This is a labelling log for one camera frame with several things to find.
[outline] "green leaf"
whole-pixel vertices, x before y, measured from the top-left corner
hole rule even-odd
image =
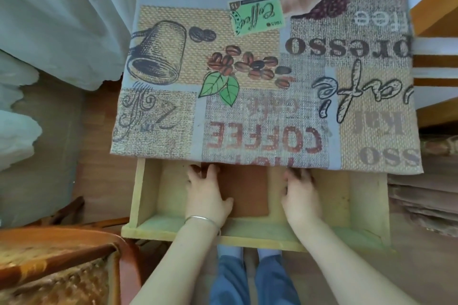
[[[228,76],[223,76],[218,71],[209,73],[203,79],[203,85],[201,92],[199,93],[199,98],[218,93],[226,85],[227,81]]]
[[[234,76],[229,76],[227,85],[220,91],[221,99],[229,106],[234,105],[239,94],[239,82]]]

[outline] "bracelet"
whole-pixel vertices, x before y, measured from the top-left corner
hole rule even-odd
[[[190,218],[199,218],[199,219],[204,219],[205,221],[212,222],[215,225],[215,227],[219,230],[217,236],[221,236],[221,228],[216,224],[216,222],[212,221],[211,219],[208,219],[208,218],[202,217],[202,216],[189,216],[188,218],[186,218],[185,224]]]

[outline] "jeans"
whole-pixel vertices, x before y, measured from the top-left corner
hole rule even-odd
[[[260,261],[255,277],[259,305],[301,304],[281,261],[281,256],[269,256]],[[248,279],[240,259],[232,256],[219,258],[218,277],[210,291],[210,304],[250,304]]]

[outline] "foot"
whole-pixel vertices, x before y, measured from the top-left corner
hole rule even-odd
[[[282,256],[282,250],[269,250],[267,248],[258,248],[259,261],[270,256]]]
[[[224,244],[219,244],[218,248],[218,258],[221,256],[231,256],[240,259],[243,261],[243,247],[237,246],[227,246]]]

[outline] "wooden drawer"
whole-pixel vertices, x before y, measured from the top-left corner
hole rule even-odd
[[[186,168],[192,162],[139,158],[129,224],[122,236],[172,241],[183,225]],[[219,243],[244,247],[305,251],[289,227],[281,206],[285,168],[268,170],[270,215],[228,219]],[[386,174],[351,171],[312,171],[326,221],[356,249],[390,245]]]

